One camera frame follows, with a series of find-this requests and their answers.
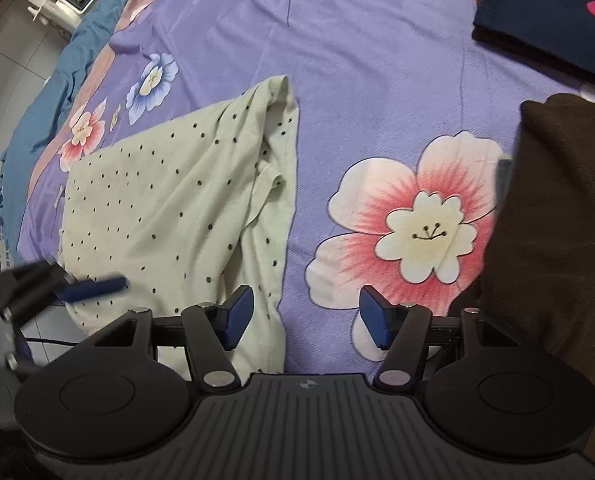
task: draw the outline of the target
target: blue flower print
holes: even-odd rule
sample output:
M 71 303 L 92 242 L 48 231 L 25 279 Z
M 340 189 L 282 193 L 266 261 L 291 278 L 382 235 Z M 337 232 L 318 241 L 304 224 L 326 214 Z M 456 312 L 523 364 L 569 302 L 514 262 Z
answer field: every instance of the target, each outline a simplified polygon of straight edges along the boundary
M 129 124 L 135 124 L 145 109 L 150 112 L 162 104 L 170 92 L 170 83 L 178 73 L 177 63 L 170 54 L 151 54 L 149 58 L 151 62 L 126 95 Z

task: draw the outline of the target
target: purple bedsheet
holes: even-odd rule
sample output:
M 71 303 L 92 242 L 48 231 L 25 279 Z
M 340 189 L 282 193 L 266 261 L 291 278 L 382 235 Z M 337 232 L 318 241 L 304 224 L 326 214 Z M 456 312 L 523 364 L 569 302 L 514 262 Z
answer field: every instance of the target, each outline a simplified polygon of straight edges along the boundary
M 481 268 L 489 163 L 511 152 L 519 104 L 577 92 L 474 44 L 474 12 L 474 0 L 156 0 L 112 37 L 117 57 L 73 124 L 84 144 L 44 170 L 18 250 L 56 255 L 62 168 L 79 153 L 287 74 L 301 117 L 279 304 L 286 369 L 370 373 L 380 355 L 357 322 L 359 283 L 444 314 Z M 402 253 L 409 238 L 443 242 L 429 214 L 449 225 L 452 259 Z M 406 215 L 419 228 L 398 241 Z

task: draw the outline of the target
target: yellow leaf print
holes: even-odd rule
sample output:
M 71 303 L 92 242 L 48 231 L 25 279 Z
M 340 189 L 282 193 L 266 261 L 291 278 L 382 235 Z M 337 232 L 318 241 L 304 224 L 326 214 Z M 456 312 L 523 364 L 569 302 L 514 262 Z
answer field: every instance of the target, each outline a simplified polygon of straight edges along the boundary
M 113 131 L 113 128 L 115 128 L 115 125 L 117 124 L 117 117 L 119 116 L 119 113 L 122 109 L 122 105 L 119 104 L 117 105 L 117 110 L 115 110 L 113 112 L 113 117 L 110 118 L 110 130 L 111 132 Z

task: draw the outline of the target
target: teal fabric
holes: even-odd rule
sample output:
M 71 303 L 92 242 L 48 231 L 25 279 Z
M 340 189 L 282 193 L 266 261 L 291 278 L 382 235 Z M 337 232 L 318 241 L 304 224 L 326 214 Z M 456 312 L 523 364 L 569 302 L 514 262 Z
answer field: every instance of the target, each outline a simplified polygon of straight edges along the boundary
M 128 0 L 100 0 L 64 48 L 50 79 L 28 107 L 2 153 L 0 222 L 13 261 L 33 168 L 68 117 L 72 102 L 101 49 L 108 43 Z

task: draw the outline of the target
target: polka dot garment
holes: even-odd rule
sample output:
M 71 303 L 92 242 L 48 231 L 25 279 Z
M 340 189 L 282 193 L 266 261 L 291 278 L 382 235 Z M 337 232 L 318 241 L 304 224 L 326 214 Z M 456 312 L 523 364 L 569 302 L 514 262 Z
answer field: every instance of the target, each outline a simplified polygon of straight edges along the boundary
M 298 116 L 288 78 L 274 76 L 77 162 L 59 261 L 75 276 L 121 272 L 131 286 L 68 305 L 74 322 L 92 333 L 134 306 L 175 316 L 247 284 L 255 310 L 233 365 L 244 380 L 283 371 L 277 303 L 295 213 Z M 183 349 L 161 348 L 158 358 L 189 378 Z

